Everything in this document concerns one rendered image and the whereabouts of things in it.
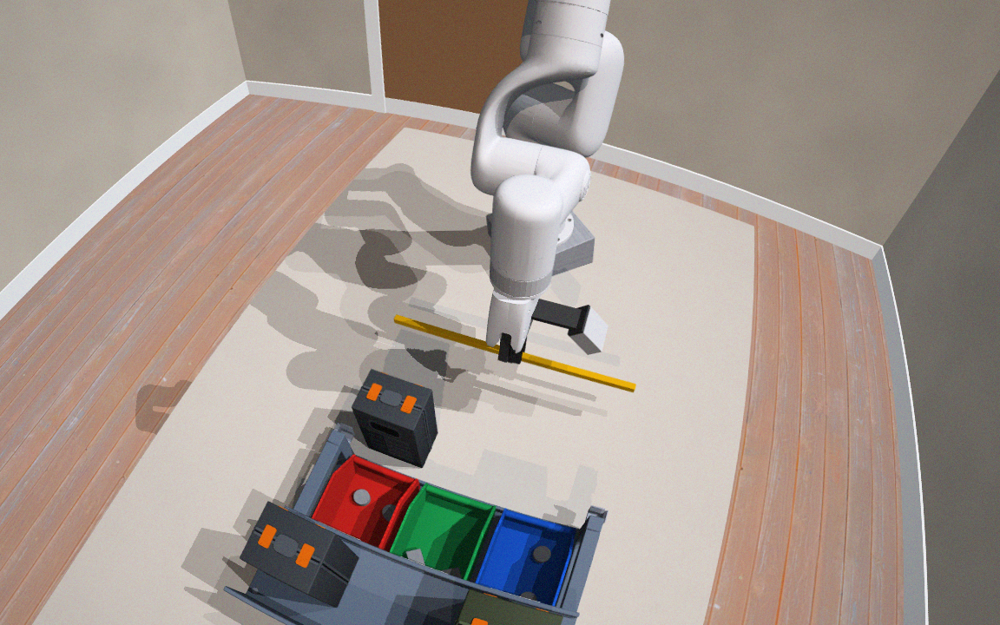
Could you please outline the yellow bar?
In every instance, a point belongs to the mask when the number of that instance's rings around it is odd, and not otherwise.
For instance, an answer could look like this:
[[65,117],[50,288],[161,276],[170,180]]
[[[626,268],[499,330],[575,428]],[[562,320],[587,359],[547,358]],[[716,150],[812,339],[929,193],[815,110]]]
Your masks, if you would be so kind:
[[[447,331],[447,329],[442,329],[438,326],[432,326],[425,323],[420,323],[411,318],[406,318],[404,316],[396,315],[394,316],[394,323],[400,324],[402,326],[410,327],[416,329],[416,331],[427,332],[430,335],[436,335],[441,338],[447,338],[456,343],[461,343],[464,345],[472,345],[481,351],[499,353],[500,345],[487,345],[487,341],[481,339],[472,338],[467,335],[460,335],[460,333]],[[556,371],[560,373],[568,373],[568,375],[575,376],[578,378],[587,379],[588,381],[596,381],[596,383],[603,384],[606,386],[612,386],[618,389],[624,389],[624,391],[635,391],[636,384],[630,383],[630,381],[624,381],[621,379],[611,378],[606,375],[601,375],[601,373],[584,371],[578,367],[573,367],[573,365],[561,364],[559,361],[553,361],[550,359],[541,359],[541,357],[531,355],[531,353],[523,352],[523,361],[532,365],[540,365],[543,368],[550,369],[551,371]]]

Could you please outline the dark blue metal shelf rack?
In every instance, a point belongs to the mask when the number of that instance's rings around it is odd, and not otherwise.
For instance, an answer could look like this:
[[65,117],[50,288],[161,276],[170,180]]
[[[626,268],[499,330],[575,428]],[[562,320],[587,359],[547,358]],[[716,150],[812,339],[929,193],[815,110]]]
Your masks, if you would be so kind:
[[576,624],[580,615],[579,602],[594,561],[602,524],[606,523],[609,513],[606,508],[591,505],[586,523],[576,529],[570,562],[556,606],[527,600],[475,584],[497,522],[503,515],[503,507],[495,505],[495,517],[490,523],[470,581],[377,549],[371,543],[359,541],[344,531],[331,529],[325,523],[308,517],[313,515],[320,503],[318,498],[333,466],[336,465],[334,472],[354,454],[350,445],[354,435],[356,432],[348,424],[336,424],[336,430],[331,431],[298,501],[293,508],[283,507],[306,521],[333,531],[359,557],[338,607],[333,608],[328,602],[321,602],[283,584],[260,569],[255,572],[246,593],[227,586],[225,592],[286,625],[455,625],[469,589],[517,602],[527,608],[562,615],[561,625]]

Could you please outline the blue open bin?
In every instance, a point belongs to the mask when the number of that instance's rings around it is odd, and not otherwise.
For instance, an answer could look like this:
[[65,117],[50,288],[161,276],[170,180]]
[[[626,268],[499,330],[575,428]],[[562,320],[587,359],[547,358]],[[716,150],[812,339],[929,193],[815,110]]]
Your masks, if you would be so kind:
[[[475,584],[517,596],[531,592],[537,602],[555,606],[575,534],[560,523],[503,511]],[[543,564],[533,559],[533,550],[539,546],[551,551],[550,559]]]

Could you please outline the dark grey case with orange latches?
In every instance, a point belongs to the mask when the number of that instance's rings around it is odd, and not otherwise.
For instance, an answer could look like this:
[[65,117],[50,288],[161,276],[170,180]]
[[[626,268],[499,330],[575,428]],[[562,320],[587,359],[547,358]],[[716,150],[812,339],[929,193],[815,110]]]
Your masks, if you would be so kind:
[[267,501],[240,559],[337,608],[359,557],[333,531]]

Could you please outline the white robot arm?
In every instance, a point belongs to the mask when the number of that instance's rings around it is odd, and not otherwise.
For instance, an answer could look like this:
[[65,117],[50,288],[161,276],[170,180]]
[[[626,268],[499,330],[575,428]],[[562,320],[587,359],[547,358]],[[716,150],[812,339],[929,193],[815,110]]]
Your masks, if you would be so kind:
[[[490,280],[507,295],[549,287],[556,247],[570,238],[571,211],[589,190],[586,158],[606,138],[624,66],[622,43],[606,31],[610,1],[529,0],[523,63],[477,118],[470,175],[493,195]],[[602,352],[608,325],[589,305],[539,299],[531,319],[569,329],[587,355]]]

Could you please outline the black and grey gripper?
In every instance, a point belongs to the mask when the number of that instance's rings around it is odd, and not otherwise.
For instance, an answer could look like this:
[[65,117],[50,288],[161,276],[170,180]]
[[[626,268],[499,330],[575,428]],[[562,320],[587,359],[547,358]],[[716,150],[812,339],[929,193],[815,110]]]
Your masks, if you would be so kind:
[[507,295],[503,290],[497,289],[492,280],[490,282],[495,290],[493,290],[490,301],[487,345],[495,347],[500,339],[497,360],[519,365],[523,361],[523,352],[525,352],[524,341],[527,341],[525,337],[527,337],[533,323],[533,319],[531,319],[533,310],[535,310],[540,296],[549,289],[550,285],[538,295],[517,297]]

